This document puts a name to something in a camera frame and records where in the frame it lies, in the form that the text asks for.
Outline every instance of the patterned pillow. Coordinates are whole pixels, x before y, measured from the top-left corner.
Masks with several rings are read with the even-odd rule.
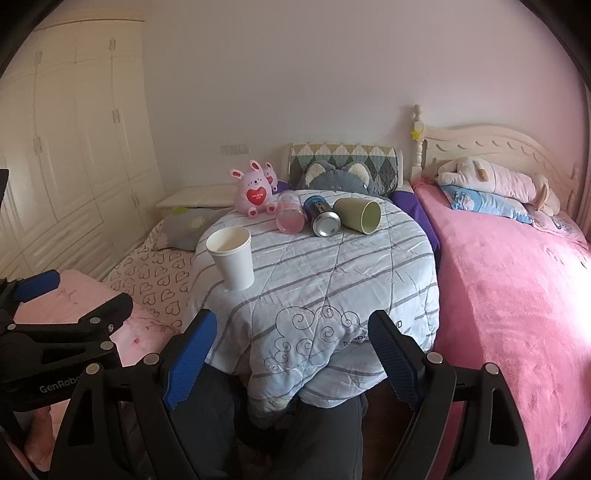
[[[152,230],[151,249],[178,248],[194,252],[205,230],[230,211],[232,208],[209,210],[176,207]]]
[[[308,166],[318,160],[343,168],[353,162],[363,163],[376,185],[376,194],[390,197],[402,185],[402,163],[398,163],[392,147],[376,145],[297,144],[291,147],[289,182],[292,188],[300,184]]]
[[[500,217],[513,218],[513,220],[521,223],[533,222],[525,207],[517,200],[508,199],[495,193],[477,192],[476,190],[456,187],[455,185],[444,185],[441,186],[441,189],[453,210],[490,213]]]
[[[534,206],[526,205],[528,213],[534,220],[534,228],[552,235],[562,236],[583,248],[589,249],[589,244],[579,226],[565,212],[550,217]]]

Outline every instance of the plush toy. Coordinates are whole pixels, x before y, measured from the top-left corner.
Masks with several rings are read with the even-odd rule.
[[[308,167],[298,188],[378,196],[368,168],[360,162],[339,169],[324,160],[317,160]]]
[[[266,168],[263,168],[265,178],[269,181],[273,193],[277,193],[277,175],[275,174],[275,170],[273,170],[273,165],[267,162],[265,163],[265,166]]]
[[[459,158],[443,164],[439,168],[437,183],[496,193],[521,203],[529,203],[549,216],[557,215],[560,211],[560,201],[546,177],[540,174],[530,177],[480,157]]]
[[[235,169],[229,171],[232,177],[240,180],[234,195],[234,208],[250,218],[264,211],[275,213],[275,204],[271,201],[271,185],[262,167],[255,160],[251,160],[249,165],[252,171],[246,173]]]

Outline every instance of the plastic bottle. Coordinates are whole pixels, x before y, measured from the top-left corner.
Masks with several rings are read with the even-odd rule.
[[[289,235],[299,233],[306,224],[300,196],[293,190],[286,190],[277,199],[277,228]]]

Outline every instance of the red heart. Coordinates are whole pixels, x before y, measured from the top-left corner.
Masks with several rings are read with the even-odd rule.
[[[253,204],[253,205],[262,205],[267,198],[267,191],[264,187],[258,187],[256,190],[248,190],[246,192],[246,198]]]

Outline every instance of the floor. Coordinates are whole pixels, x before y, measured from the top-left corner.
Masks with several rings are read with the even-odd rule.
[[[368,390],[363,419],[363,480],[378,480],[388,466],[411,419],[408,406],[396,398],[387,381]]]

